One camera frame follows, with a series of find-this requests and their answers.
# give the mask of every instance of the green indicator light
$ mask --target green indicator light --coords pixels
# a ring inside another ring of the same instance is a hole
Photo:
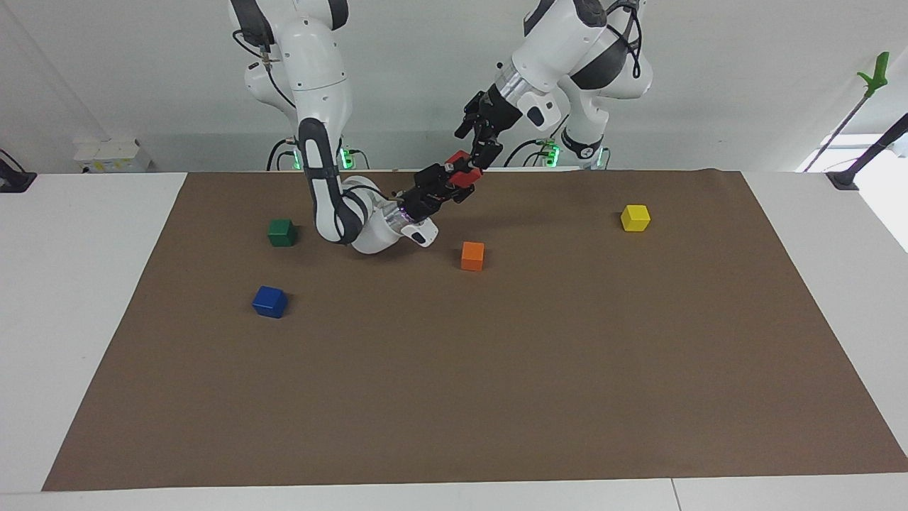
[[[558,166],[558,157],[561,155],[561,147],[552,145],[546,155],[546,166]]]
[[[344,170],[351,170],[356,166],[356,162],[353,161],[353,155],[347,149],[341,148],[340,150],[340,165],[343,166]]]

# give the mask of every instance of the white table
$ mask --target white table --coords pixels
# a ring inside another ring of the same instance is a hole
[[[908,255],[822,175],[745,174],[903,450]],[[908,475],[39,494],[185,175],[42,175],[0,195],[0,509],[902,511]]]

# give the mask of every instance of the cube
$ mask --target cube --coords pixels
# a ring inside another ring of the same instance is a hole
[[[485,257],[485,244],[465,241],[460,255],[460,269],[469,272],[481,272]]]
[[[642,233],[649,226],[649,210],[645,205],[629,205],[621,214],[621,225],[628,233]]]
[[[280,319],[287,307],[287,295],[276,287],[262,286],[252,300],[252,308],[259,316]]]
[[[271,246],[293,246],[296,243],[297,227],[289,219],[272,220],[268,226]]]

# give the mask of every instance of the blue cube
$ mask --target blue cube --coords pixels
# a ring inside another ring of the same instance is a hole
[[[252,300],[252,308],[259,313],[259,316],[280,319],[286,306],[287,295],[275,287],[260,287],[255,299]]]

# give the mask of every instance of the yellow cube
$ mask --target yellow cube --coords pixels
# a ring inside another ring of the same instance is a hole
[[[644,205],[629,205],[621,214],[621,225],[628,233],[642,233],[649,226],[649,210]]]

